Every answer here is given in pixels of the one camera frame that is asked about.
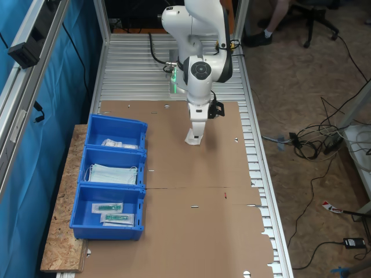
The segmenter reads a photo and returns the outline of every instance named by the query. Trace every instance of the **plastic package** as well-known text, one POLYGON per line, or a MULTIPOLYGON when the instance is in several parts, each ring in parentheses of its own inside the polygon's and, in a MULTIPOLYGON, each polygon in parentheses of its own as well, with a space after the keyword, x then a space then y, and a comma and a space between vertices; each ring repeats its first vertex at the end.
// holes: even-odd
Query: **plastic package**
POLYGON ((129 224, 119 224, 119 223, 110 223, 110 222, 104 222, 103 226, 113 226, 113 227, 134 227, 134 225, 129 224))
POLYGON ((92 204, 92 213, 121 213, 123 203, 96 203, 92 204))
POLYGON ((122 142, 116 142, 111 139, 105 139, 102 143, 102 146, 126 148, 126 149, 138 149, 137 145, 123 144, 122 142))
POLYGON ((130 185, 136 184, 138 173, 138 169, 135 166, 133 166, 132 168, 114 168, 94 164, 86 169, 84 181, 86 181, 86 174, 88 173, 88 171, 88 181, 130 185))
POLYGON ((102 213, 100 222, 134 225, 134 214, 131 213, 102 213))

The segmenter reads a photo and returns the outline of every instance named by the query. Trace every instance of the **blue bin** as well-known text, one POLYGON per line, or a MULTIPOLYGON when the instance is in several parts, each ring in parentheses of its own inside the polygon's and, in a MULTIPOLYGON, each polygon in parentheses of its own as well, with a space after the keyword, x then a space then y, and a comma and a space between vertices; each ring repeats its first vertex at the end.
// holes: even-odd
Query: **blue bin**
MULTIPOLYGON (((126 186, 144 188, 144 163, 146 162, 146 158, 147 155, 142 152, 125 151, 118 148, 84 147, 78 182, 85 182, 85 179, 86 181, 89 180, 89 167, 93 164, 116 168, 137 167, 138 174, 136 184, 126 186)), ((96 185, 101 184, 100 182, 89 181, 87 183, 96 185)))
POLYGON ((123 144, 137 145, 138 149, 135 151, 147 152, 144 147, 147 127, 146 123, 139 120, 90 114, 85 145, 101 146, 104 140, 111 139, 123 144))
POLYGON ((146 190, 113 184, 78 184, 70 228, 77 239, 139 240, 143 233, 143 202, 146 190), (134 227, 103 226, 100 214, 92 213, 93 203, 123 202, 123 213, 135 214, 134 227))

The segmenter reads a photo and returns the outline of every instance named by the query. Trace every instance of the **surgical mask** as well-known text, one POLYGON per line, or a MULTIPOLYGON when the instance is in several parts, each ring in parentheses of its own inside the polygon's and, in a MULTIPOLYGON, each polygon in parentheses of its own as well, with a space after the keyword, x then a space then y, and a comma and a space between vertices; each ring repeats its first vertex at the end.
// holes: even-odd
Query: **surgical mask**
POLYGON ((136 184, 137 167, 114 168, 105 167, 99 164, 91 165, 85 172, 84 180, 86 181, 86 173, 89 171, 89 180, 91 182, 105 182, 109 184, 136 184))

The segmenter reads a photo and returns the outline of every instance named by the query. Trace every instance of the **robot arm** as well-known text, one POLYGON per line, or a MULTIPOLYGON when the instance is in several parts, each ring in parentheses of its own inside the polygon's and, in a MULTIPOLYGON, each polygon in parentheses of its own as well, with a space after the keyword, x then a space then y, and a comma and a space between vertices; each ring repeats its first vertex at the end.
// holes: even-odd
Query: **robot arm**
POLYGON ((188 109, 192 129, 186 142, 200 144, 207 119, 224 116, 221 103, 210 101, 213 82, 225 82, 232 76, 232 57, 227 12, 219 0, 185 0, 185 7, 168 7, 162 15, 162 25, 177 41, 178 72, 183 73, 188 91, 188 109), (197 35, 218 35, 219 53, 202 55, 197 35))

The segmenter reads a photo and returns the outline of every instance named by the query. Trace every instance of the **cardboard sheet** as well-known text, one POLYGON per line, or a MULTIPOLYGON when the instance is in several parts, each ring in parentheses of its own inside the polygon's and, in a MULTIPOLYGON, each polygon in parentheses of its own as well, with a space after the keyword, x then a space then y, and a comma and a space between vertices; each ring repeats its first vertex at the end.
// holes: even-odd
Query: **cardboard sheet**
POLYGON ((102 101, 100 112, 148 123, 147 169, 153 171, 147 188, 244 187, 249 203, 260 204, 259 190, 251 188, 238 104, 224 103, 224 109, 225 117, 206 122, 200 146, 184 142, 191 127, 185 101, 102 101))
POLYGON ((103 101, 100 112, 148 123, 147 194, 139 241, 89 241, 76 278, 272 278, 259 190, 251 187, 237 103, 206 123, 200 146, 185 101, 103 101))
POLYGON ((260 210, 243 196, 240 188, 148 189, 140 240, 89 241, 76 278, 242 278, 246 270, 272 278, 260 210))

